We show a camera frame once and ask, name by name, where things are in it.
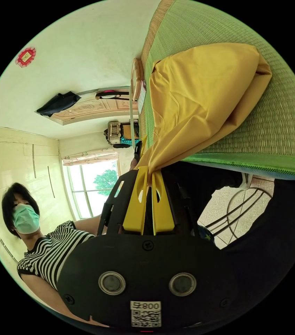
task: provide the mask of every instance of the yellow cloth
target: yellow cloth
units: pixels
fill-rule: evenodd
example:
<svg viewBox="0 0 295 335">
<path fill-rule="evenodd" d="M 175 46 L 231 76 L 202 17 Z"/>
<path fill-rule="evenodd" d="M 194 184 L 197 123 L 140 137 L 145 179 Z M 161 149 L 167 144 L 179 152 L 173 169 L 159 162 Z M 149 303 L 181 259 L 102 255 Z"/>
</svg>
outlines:
<svg viewBox="0 0 295 335">
<path fill-rule="evenodd" d="M 251 45 L 198 46 L 156 61 L 150 76 L 153 145 L 136 169 L 151 173 L 208 147 L 237 129 L 272 78 Z"/>
</svg>

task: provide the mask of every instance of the hand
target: hand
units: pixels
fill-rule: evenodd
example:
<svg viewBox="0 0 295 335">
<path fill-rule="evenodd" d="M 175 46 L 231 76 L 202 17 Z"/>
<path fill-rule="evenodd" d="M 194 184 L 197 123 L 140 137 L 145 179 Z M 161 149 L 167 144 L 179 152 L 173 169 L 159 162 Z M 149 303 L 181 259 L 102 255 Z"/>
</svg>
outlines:
<svg viewBox="0 0 295 335">
<path fill-rule="evenodd" d="M 131 165 L 130 165 L 130 170 L 133 170 L 138 164 L 138 161 L 134 158 L 132 161 L 131 161 Z"/>
</svg>

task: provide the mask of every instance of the wire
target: wire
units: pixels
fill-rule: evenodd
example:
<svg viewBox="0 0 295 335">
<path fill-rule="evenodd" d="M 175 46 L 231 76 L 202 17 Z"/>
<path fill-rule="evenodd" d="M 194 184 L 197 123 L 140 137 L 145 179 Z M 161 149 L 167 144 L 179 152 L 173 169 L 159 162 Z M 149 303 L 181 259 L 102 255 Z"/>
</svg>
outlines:
<svg viewBox="0 0 295 335">
<path fill-rule="evenodd" d="M 227 214 L 226 214 L 225 216 L 221 217 L 220 219 L 218 219 L 218 220 L 214 221 L 213 223 L 210 223 L 209 225 L 206 226 L 206 228 L 209 228 L 209 227 L 213 226 L 214 224 L 220 222 L 220 221 L 223 220 L 224 218 L 227 219 L 227 220 L 226 220 L 225 222 L 223 222 L 222 224 L 220 224 L 220 225 L 218 225 L 217 227 L 211 229 L 211 230 L 215 230 L 215 229 L 221 227 L 222 225 L 224 225 L 225 223 L 227 223 L 227 225 L 226 225 L 225 227 L 223 227 L 222 229 L 220 229 L 219 231 L 217 231 L 216 233 L 213 234 L 214 237 L 217 236 L 218 234 L 222 233 L 223 231 L 225 231 L 226 229 L 229 228 L 229 230 L 231 231 L 232 235 L 237 239 L 238 237 L 235 235 L 235 230 L 236 230 L 236 228 L 237 228 L 238 220 L 239 220 L 243 215 L 245 215 L 245 214 L 246 214 L 246 213 L 247 213 L 247 212 L 248 212 L 248 211 L 249 211 L 249 210 L 250 210 L 250 209 L 251 209 L 251 208 L 258 202 L 258 201 L 259 201 L 259 199 L 260 199 L 264 194 L 268 195 L 268 196 L 270 197 L 270 199 L 272 199 L 272 196 L 271 196 L 267 191 L 265 191 L 265 190 L 262 189 L 262 188 L 250 187 L 249 189 L 254 189 L 254 190 L 256 190 L 256 191 L 255 191 L 250 197 L 248 197 L 242 204 L 240 204 L 240 205 L 237 206 L 235 209 L 233 209 L 232 211 L 229 212 L 229 208 L 230 208 L 230 205 L 231 205 L 233 199 L 234 199 L 239 193 L 244 192 L 244 190 L 240 190 L 240 191 L 238 191 L 237 193 L 235 193 L 235 194 L 233 195 L 233 197 L 230 199 L 229 203 L 228 203 Z M 247 208 L 242 214 L 240 214 L 237 218 L 235 218 L 233 221 L 230 222 L 230 221 L 229 221 L 229 216 L 230 216 L 232 213 L 234 213 L 236 210 L 238 210 L 239 208 L 241 208 L 241 207 L 242 207 L 245 203 L 247 203 L 252 197 L 254 197 L 254 195 L 255 195 L 258 191 L 261 191 L 262 193 L 261 193 L 261 195 L 260 195 L 254 202 L 253 202 L 253 204 L 252 204 L 249 208 Z M 235 229 L 232 231 L 231 226 L 232 226 L 236 221 L 237 221 L 237 223 L 236 223 Z"/>
</svg>

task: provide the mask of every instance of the green mat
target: green mat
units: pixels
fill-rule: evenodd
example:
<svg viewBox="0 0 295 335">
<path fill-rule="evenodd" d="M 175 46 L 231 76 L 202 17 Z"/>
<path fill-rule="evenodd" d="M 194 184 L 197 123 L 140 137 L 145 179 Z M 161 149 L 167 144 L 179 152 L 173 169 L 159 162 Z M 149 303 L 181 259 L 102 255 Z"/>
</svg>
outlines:
<svg viewBox="0 0 295 335">
<path fill-rule="evenodd" d="M 153 144 L 149 77 L 156 60 L 203 44 L 231 42 L 257 47 L 273 78 L 255 109 L 230 135 L 186 161 L 237 166 L 295 176 L 295 75 L 274 48 L 251 28 L 215 8 L 175 0 L 165 15 L 145 65 L 147 145 Z"/>
</svg>

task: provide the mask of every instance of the screw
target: screw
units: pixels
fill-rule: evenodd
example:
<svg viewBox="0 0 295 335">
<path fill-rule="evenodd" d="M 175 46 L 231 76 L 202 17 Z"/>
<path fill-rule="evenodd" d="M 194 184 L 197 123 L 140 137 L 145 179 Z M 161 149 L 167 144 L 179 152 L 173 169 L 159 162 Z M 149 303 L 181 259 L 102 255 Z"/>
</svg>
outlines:
<svg viewBox="0 0 295 335">
<path fill-rule="evenodd" d="M 64 299 L 66 300 L 66 302 L 70 305 L 74 305 L 74 299 L 73 297 L 71 297 L 69 294 L 65 294 L 64 295 Z"/>
<path fill-rule="evenodd" d="M 231 300 L 229 298 L 225 298 L 220 302 L 220 307 L 227 308 L 229 307 L 230 303 L 231 303 Z"/>
<path fill-rule="evenodd" d="M 143 242 L 143 246 L 142 247 L 143 247 L 143 249 L 145 251 L 151 251 L 153 249 L 153 247 L 154 247 L 154 244 L 153 244 L 152 241 L 145 241 L 145 242 Z"/>
</svg>

